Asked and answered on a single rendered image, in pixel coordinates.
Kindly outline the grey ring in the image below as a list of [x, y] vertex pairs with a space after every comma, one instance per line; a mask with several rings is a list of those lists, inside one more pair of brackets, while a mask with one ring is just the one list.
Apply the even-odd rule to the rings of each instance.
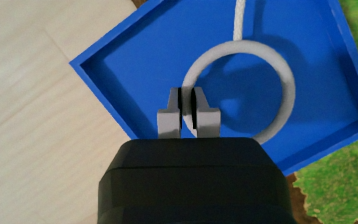
[[275, 136], [287, 122], [295, 101], [295, 81], [292, 71], [285, 59], [271, 47], [251, 40], [234, 40], [219, 44], [202, 54], [188, 70], [181, 87], [181, 104], [183, 119], [197, 138], [193, 129], [191, 94], [195, 82], [202, 71], [215, 60], [234, 53], [248, 53], [266, 60], [276, 70], [282, 85], [282, 100], [280, 108], [272, 122], [258, 134], [249, 137], [263, 144]]

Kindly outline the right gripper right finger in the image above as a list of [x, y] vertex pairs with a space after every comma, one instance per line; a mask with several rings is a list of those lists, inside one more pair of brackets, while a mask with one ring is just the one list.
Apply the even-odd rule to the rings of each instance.
[[219, 108], [210, 108], [201, 87], [192, 88], [192, 123], [197, 138], [220, 137], [221, 112]]

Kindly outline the blue tray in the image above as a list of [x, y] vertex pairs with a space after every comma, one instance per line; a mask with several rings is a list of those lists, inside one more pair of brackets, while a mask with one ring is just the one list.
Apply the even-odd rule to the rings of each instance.
[[[193, 63], [234, 39], [237, 0], [148, 0], [68, 64], [131, 139], [158, 139], [157, 112]], [[242, 40], [288, 63], [292, 112], [261, 144], [288, 176], [358, 141], [358, 49], [339, 0], [246, 0]], [[194, 87], [221, 112], [220, 137], [252, 137], [276, 116], [275, 69], [247, 53], [209, 64]]]

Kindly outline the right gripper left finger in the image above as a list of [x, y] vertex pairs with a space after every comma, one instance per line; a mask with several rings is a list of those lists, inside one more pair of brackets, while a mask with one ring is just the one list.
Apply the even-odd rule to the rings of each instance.
[[181, 138], [181, 87], [171, 87], [167, 109], [157, 112], [158, 139]]

